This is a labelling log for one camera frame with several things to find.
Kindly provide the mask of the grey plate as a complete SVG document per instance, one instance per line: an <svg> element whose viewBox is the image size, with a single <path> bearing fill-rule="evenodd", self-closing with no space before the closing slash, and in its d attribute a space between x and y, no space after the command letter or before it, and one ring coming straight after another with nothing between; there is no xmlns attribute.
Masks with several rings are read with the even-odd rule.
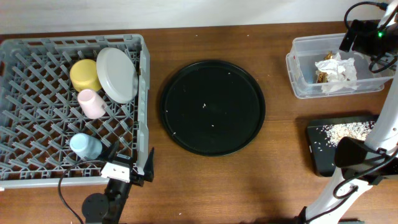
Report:
<svg viewBox="0 0 398 224"><path fill-rule="evenodd" d="M116 48L102 49L96 59L99 82L105 93L115 102L126 104L138 92L138 77L131 59Z"/></svg>

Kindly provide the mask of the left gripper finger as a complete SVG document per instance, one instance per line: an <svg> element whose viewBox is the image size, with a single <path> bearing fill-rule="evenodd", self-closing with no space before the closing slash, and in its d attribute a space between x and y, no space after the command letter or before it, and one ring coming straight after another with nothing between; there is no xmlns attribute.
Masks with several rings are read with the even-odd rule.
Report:
<svg viewBox="0 0 398 224"><path fill-rule="evenodd" d="M152 182L154 179L154 148L151 149L144 166L144 180Z"/></svg>
<svg viewBox="0 0 398 224"><path fill-rule="evenodd" d="M101 154L98 156L98 159L105 162L111 162L119 150L119 140L116 140L110 146L106 146L104 143L102 143L101 146L102 150Z"/></svg>

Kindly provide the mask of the yellow bowl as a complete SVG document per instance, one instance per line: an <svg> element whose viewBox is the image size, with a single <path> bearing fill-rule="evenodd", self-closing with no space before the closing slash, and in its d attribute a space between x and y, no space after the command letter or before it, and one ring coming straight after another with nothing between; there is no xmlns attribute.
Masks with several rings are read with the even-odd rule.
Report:
<svg viewBox="0 0 398 224"><path fill-rule="evenodd" d="M102 89L94 60L83 59L77 61L70 69L70 79L77 92L85 89L92 89L94 91Z"/></svg>

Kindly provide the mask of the pink cup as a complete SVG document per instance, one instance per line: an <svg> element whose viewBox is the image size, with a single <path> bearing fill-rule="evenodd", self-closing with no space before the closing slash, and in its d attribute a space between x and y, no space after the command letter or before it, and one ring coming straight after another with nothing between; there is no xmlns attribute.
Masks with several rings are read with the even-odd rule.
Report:
<svg viewBox="0 0 398 224"><path fill-rule="evenodd" d="M104 99L92 89L82 90L79 92L77 99L82 111L89 119L98 119L106 113Z"/></svg>

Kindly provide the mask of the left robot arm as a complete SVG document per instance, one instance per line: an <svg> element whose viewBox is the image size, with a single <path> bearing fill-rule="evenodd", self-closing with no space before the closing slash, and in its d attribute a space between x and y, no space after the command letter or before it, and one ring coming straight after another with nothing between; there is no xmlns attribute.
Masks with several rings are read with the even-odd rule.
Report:
<svg viewBox="0 0 398 224"><path fill-rule="evenodd" d="M118 142L110 147L103 146L98 159L105 163L103 171L109 180L101 193L89 195L82 205L86 223L118 223L132 186L144 185L154 179L154 150L152 149L144 165L144 173L133 170L133 158L118 154Z"/></svg>

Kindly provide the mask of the white napkin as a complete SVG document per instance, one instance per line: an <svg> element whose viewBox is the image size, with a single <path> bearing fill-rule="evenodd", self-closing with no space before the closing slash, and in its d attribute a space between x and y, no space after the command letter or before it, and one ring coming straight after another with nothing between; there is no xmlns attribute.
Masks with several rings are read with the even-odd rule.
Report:
<svg viewBox="0 0 398 224"><path fill-rule="evenodd" d="M328 82L321 86L322 92L333 93L343 88L357 90L358 78L354 63L354 58L342 59L339 52L333 54L329 60L315 62L317 70L327 73Z"/></svg>

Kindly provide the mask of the light blue cup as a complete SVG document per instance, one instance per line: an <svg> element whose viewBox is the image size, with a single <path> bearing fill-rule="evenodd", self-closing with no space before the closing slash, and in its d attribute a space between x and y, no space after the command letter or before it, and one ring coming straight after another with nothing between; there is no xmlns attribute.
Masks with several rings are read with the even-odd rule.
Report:
<svg viewBox="0 0 398 224"><path fill-rule="evenodd" d="M102 143L99 139L84 133L78 133L70 139L72 151L83 160L95 160L102 153Z"/></svg>

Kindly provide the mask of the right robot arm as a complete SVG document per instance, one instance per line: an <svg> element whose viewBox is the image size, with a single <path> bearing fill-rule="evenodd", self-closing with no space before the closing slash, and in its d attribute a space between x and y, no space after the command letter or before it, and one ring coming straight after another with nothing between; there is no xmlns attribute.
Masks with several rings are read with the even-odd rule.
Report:
<svg viewBox="0 0 398 224"><path fill-rule="evenodd" d="M359 44L362 53L383 58L385 46L397 43L397 1L378 3L385 16L379 24L353 21L347 25L340 50ZM304 207L294 223L338 223L365 191L397 176L397 80L393 80L381 114L366 140L344 137L335 152L336 169L322 192Z"/></svg>

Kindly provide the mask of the food scraps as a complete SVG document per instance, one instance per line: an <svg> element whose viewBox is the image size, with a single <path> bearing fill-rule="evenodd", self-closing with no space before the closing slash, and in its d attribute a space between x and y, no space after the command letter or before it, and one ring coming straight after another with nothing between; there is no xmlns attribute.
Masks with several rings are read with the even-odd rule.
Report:
<svg viewBox="0 0 398 224"><path fill-rule="evenodd" d="M321 139L326 141L326 146L332 147L337 146L343 137L365 141L375 124L375 121L329 124L315 130L324 135Z"/></svg>

